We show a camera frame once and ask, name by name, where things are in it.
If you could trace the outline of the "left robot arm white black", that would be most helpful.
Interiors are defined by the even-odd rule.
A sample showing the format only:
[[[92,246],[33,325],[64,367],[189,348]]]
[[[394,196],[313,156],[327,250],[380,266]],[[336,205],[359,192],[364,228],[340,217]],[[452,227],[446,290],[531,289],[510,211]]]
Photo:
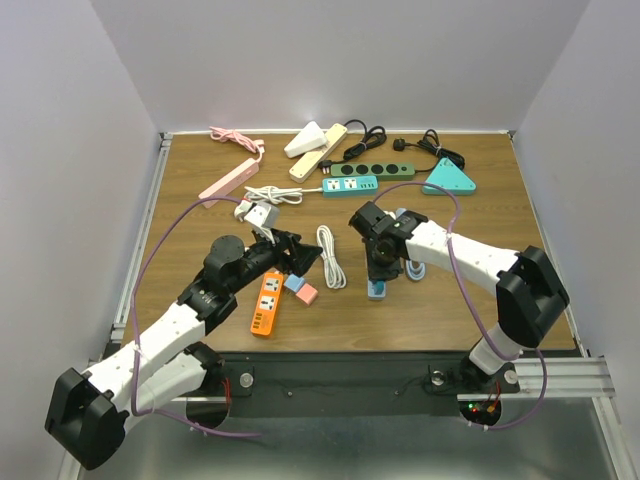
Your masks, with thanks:
[[[298,234],[272,235],[257,235],[251,246],[234,235],[216,239],[202,270],[138,339],[58,377],[45,429],[82,467],[103,465],[144,415],[183,393],[210,394],[221,386],[218,356],[202,338],[236,309],[241,289],[272,269],[301,276],[323,252]]]

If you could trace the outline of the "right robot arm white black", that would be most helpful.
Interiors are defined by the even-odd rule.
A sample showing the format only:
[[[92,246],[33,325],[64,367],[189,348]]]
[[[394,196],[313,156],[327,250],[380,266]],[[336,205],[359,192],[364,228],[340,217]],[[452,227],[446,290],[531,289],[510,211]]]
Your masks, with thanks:
[[[492,293],[497,324],[481,327],[481,339],[460,366],[463,384],[482,390],[496,373],[537,348],[569,306],[567,290],[546,252],[529,246],[523,251],[497,248],[448,231],[435,221],[407,210],[399,216],[367,202],[351,217],[354,228],[384,264],[414,261],[454,274],[466,302],[466,280]]]

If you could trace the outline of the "light blue cube adapter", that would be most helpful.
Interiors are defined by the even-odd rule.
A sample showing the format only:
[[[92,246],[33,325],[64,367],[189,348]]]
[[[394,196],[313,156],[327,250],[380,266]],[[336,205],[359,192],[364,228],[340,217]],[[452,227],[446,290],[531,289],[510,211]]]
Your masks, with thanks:
[[[297,294],[305,284],[306,280],[303,277],[290,274],[284,282],[284,287],[294,294]]]

